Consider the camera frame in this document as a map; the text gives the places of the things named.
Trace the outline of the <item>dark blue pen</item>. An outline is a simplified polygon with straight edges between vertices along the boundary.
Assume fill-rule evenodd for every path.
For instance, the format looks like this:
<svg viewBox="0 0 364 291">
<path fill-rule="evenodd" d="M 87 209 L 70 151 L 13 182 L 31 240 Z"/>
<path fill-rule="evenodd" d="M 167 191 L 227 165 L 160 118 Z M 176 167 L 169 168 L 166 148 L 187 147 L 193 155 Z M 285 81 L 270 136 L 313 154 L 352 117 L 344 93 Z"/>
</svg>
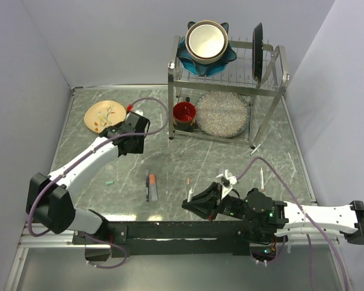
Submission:
<svg viewBox="0 0 364 291">
<path fill-rule="evenodd" d="M 149 202 L 149 171 L 146 170 L 146 202 Z"/>
</svg>

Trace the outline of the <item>large orange marker cap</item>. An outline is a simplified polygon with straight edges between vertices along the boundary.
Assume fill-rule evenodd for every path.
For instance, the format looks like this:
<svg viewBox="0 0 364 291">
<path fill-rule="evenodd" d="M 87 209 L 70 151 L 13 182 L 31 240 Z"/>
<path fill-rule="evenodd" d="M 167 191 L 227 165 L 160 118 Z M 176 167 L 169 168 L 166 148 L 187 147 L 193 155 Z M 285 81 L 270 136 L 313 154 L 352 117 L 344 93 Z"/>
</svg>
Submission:
<svg viewBox="0 0 364 291">
<path fill-rule="evenodd" d="M 149 174 L 149 184 L 156 184 L 156 177 L 154 174 Z"/>
</svg>

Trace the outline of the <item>white green-tipped highlighter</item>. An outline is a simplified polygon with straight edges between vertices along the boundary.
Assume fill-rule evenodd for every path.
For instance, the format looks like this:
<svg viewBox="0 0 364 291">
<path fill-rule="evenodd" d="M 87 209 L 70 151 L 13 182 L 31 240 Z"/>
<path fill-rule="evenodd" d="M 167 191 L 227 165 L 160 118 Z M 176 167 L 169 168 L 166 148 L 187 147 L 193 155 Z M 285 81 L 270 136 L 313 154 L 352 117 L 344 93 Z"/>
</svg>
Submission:
<svg viewBox="0 0 364 291">
<path fill-rule="evenodd" d="M 193 195 L 194 195 L 194 190 L 193 190 L 193 188 L 190 188 L 188 193 L 187 193 L 187 202 L 192 201 Z"/>
</svg>

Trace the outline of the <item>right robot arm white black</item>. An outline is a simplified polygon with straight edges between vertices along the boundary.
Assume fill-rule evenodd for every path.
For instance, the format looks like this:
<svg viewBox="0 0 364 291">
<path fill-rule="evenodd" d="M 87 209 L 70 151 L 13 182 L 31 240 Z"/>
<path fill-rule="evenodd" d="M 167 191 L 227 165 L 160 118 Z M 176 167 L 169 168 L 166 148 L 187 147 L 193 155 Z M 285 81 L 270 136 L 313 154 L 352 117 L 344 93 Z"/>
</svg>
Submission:
<svg viewBox="0 0 364 291">
<path fill-rule="evenodd" d="M 244 221 L 237 233 L 247 241 L 268 244 L 276 238 L 317 235 L 324 238 L 343 236 L 355 245 L 364 245 L 364 203 L 352 201 L 336 207 L 303 206 L 276 201 L 257 188 L 239 195 L 223 195 L 223 186 L 212 183 L 205 191 L 182 202 L 182 208 L 198 217 L 213 221 L 224 215 Z"/>
</svg>

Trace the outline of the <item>grey marker orange tip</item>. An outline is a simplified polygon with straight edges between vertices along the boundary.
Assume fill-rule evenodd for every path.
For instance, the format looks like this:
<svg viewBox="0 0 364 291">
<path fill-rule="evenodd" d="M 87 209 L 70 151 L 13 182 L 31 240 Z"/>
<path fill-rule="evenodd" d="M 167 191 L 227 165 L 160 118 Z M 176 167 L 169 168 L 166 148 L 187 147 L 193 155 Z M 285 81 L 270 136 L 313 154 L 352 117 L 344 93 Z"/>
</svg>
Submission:
<svg viewBox="0 0 364 291">
<path fill-rule="evenodd" d="M 157 184 L 155 182 L 149 183 L 149 198 L 151 201 L 158 201 Z"/>
</svg>

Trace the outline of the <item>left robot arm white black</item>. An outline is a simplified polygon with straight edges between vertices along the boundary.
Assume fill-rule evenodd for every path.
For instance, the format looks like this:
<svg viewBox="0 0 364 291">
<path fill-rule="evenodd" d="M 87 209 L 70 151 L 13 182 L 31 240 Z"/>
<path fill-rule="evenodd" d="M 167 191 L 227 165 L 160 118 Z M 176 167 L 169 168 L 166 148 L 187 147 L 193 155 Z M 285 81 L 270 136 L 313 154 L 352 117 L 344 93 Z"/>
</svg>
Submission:
<svg viewBox="0 0 364 291">
<path fill-rule="evenodd" d="M 48 175 L 35 174 L 29 184 L 26 214 L 55 234 L 65 230 L 85 232 L 94 243 L 108 237 L 107 221 L 93 210 L 74 206 L 74 197 L 107 163 L 128 153 L 142 154 L 150 121 L 141 110 L 105 128 L 78 156 Z"/>
</svg>

